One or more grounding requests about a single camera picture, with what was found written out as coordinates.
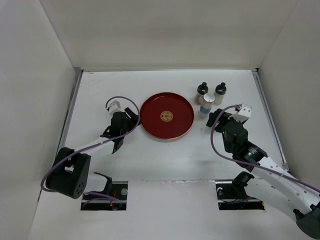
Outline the silver cap blue label bottle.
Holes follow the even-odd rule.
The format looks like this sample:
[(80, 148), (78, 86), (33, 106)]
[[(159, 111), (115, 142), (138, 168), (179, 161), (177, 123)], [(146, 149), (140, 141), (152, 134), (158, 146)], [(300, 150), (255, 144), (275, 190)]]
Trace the silver cap blue label bottle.
[(206, 93), (203, 96), (202, 102), (199, 108), (200, 117), (205, 118), (210, 114), (214, 100), (215, 100), (215, 96), (212, 93)]

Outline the black cap white spice bottle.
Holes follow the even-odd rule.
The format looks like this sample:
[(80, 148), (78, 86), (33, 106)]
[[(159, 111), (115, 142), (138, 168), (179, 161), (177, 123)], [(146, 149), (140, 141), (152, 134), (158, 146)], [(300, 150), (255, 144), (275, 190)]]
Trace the black cap white spice bottle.
[(216, 87), (215, 87), (215, 90), (214, 90), (214, 101), (213, 103), (215, 105), (220, 105), (222, 102), (223, 102), (223, 99), (226, 95), (226, 92), (227, 92), (227, 87), (226, 87), (226, 83), (225, 82), (221, 82), (220, 84), (218, 84)]

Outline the black cap brown spice bottle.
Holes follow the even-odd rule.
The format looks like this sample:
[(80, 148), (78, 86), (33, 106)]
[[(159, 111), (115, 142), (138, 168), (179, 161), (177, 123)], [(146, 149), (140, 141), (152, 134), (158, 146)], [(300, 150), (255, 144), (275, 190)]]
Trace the black cap brown spice bottle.
[(202, 103), (202, 99), (204, 95), (208, 93), (208, 91), (209, 88), (206, 82), (202, 82), (202, 84), (197, 87), (194, 100), (198, 105)]

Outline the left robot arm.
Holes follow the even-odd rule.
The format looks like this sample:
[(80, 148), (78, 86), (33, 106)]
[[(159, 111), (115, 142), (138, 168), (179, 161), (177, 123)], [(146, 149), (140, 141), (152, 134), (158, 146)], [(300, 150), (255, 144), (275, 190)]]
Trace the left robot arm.
[(41, 182), (42, 190), (72, 199), (81, 197), (87, 185), (93, 153), (99, 150), (106, 150), (109, 155), (116, 153), (125, 136), (139, 124), (140, 114), (127, 107), (112, 114), (110, 125), (95, 141), (78, 150), (62, 147)]

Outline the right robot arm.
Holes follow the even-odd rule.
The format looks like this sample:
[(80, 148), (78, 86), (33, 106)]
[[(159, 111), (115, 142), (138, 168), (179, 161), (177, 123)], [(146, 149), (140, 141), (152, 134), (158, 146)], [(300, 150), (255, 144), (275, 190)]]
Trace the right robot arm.
[(260, 147), (248, 140), (244, 123), (251, 117), (251, 108), (233, 105), (234, 114), (217, 109), (209, 114), (207, 126), (222, 135), (229, 160), (245, 170), (234, 180), (232, 192), (238, 198), (246, 195), (265, 202), (287, 215), (307, 236), (320, 238), (320, 190), (294, 178), (275, 163)]

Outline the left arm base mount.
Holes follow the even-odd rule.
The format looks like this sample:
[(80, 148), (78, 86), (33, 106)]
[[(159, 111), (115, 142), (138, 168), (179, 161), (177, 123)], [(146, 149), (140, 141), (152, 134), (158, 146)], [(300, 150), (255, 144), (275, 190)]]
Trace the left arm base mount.
[(129, 183), (114, 181), (110, 176), (94, 172), (88, 178), (81, 200), (82, 211), (125, 211)]

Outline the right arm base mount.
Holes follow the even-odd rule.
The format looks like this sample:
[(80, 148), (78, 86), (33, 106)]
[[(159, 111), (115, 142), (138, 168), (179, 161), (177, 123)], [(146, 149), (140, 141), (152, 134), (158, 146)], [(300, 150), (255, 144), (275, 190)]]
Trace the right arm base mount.
[(241, 172), (233, 180), (218, 180), (215, 182), (218, 208), (220, 211), (265, 210), (264, 203), (248, 196), (245, 187), (254, 176)]

